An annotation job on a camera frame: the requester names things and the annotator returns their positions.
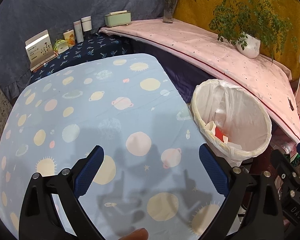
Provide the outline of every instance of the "gray-blue curtain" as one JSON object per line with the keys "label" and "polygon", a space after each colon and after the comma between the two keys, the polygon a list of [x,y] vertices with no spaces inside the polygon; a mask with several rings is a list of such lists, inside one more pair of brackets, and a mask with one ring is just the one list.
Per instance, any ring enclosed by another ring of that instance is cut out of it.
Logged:
{"label": "gray-blue curtain", "polygon": [[48,29],[51,43],[63,38],[73,22],[91,15],[93,29],[105,25],[104,15],[129,10],[132,20],[161,16],[163,0],[4,0],[0,5],[0,88],[11,100],[30,80],[25,41]]}

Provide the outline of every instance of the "finger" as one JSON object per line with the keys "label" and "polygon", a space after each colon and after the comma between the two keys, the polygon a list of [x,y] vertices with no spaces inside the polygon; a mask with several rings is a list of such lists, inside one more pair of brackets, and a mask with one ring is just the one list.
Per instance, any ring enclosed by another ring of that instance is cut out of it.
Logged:
{"label": "finger", "polygon": [[119,240],[147,240],[148,236],[148,231],[144,228],[141,228],[132,232],[130,235],[120,238]]}

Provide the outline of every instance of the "white flower pot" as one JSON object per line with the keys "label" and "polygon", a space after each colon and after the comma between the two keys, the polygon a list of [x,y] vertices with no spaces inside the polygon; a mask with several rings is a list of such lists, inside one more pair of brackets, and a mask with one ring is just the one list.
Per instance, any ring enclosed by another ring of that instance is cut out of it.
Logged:
{"label": "white flower pot", "polygon": [[247,38],[245,39],[247,46],[244,49],[241,48],[241,45],[237,43],[237,49],[241,54],[245,55],[248,58],[255,58],[260,53],[260,45],[261,41],[250,36],[249,34],[245,34]]}

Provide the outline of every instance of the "navy blue cloth with palm pattern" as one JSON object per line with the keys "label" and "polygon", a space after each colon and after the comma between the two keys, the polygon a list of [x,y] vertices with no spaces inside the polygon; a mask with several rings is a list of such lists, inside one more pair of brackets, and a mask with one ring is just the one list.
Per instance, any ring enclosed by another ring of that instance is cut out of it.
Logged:
{"label": "navy blue cloth with palm pattern", "polygon": [[42,68],[31,74],[30,84],[62,69],[83,62],[132,53],[128,39],[99,33],[93,36],[91,40],[85,40],[76,44],[53,60],[45,63]]}

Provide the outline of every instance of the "red object in trash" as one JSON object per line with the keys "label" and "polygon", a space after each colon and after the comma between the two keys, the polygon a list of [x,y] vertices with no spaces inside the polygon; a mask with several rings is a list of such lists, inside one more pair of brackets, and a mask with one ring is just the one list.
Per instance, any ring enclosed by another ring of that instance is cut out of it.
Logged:
{"label": "red object in trash", "polygon": [[220,131],[220,129],[218,127],[216,127],[215,137],[219,138],[222,142],[224,142],[223,141],[223,134],[222,134],[222,132]]}

